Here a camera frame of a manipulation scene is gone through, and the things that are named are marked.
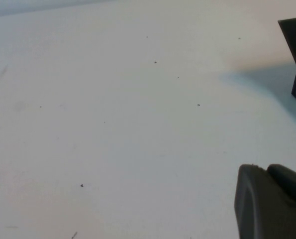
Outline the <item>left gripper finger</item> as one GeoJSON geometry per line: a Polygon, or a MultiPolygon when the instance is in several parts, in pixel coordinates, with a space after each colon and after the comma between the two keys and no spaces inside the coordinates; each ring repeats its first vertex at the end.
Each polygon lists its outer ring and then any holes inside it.
{"type": "Polygon", "coordinates": [[[296,172],[241,165],[234,209],[241,239],[296,239],[296,172]]]}

